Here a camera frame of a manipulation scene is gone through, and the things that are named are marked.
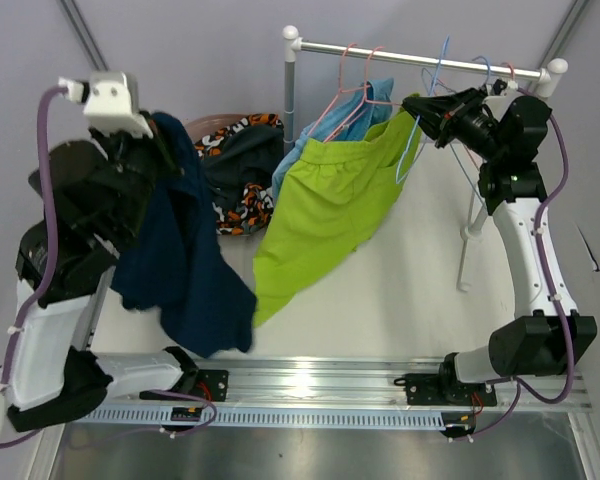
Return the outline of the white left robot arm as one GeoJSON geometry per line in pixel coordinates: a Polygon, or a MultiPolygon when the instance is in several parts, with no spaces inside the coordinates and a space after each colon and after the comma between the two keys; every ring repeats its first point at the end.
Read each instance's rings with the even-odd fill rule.
{"type": "Polygon", "coordinates": [[[6,416],[19,433],[81,419],[105,400],[137,394],[189,398],[198,368],[179,347],[154,354],[95,354],[75,331],[101,277],[138,240],[157,184],[180,172],[164,134],[93,132],[54,147],[29,176],[55,211],[22,237],[16,260],[15,349],[0,366],[6,416]]]}

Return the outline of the lime green shorts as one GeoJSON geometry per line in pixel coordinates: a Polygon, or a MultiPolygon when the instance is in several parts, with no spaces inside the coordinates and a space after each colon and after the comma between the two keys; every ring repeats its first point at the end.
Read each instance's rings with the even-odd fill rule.
{"type": "Polygon", "coordinates": [[[414,118],[399,111],[359,141],[307,142],[253,260],[255,326],[375,234],[402,193],[420,137],[414,118]]]}

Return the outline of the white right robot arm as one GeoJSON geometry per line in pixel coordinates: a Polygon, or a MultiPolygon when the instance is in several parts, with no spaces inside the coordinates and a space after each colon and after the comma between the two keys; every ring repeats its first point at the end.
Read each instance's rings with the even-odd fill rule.
{"type": "Polygon", "coordinates": [[[459,141],[479,155],[482,216],[493,220],[504,245],[514,290],[514,318],[490,334],[486,346],[448,354],[436,389],[459,403],[473,385],[515,381],[545,404],[564,401],[575,366],[597,336],[565,285],[551,239],[547,192],[535,161],[549,131],[559,126],[541,98],[520,92],[496,118],[485,89],[436,97],[409,96],[403,109],[418,119],[438,148],[459,141]]]}

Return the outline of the orange camouflage shorts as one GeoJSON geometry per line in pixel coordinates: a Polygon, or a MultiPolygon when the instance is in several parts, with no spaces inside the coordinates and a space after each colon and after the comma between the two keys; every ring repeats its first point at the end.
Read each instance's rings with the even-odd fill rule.
{"type": "MultiPolygon", "coordinates": [[[[246,118],[248,124],[278,124],[284,132],[283,122],[274,113],[254,113],[242,118],[246,118]]],[[[228,212],[223,212],[216,207],[213,199],[212,206],[216,215],[217,234],[232,236],[253,234],[266,227],[271,221],[274,210],[272,185],[263,189],[259,185],[248,184],[244,188],[241,202],[228,212]]]]}

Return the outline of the dark grey shorts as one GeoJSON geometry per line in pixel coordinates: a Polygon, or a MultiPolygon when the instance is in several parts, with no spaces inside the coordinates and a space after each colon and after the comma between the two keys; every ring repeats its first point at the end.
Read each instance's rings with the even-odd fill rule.
{"type": "Polygon", "coordinates": [[[194,143],[213,203],[233,210],[248,184],[267,189],[284,157],[284,132],[278,125],[248,124],[246,118],[194,143]]]}

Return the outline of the navy blue shorts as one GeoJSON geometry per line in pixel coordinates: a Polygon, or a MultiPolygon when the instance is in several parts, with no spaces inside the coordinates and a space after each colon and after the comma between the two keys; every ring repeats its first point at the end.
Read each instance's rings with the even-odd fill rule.
{"type": "Polygon", "coordinates": [[[184,125],[156,112],[181,173],[155,187],[136,244],[122,253],[111,287],[130,311],[160,311],[176,344],[199,357],[248,352],[256,297],[224,260],[215,212],[198,154],[184,125]]]}

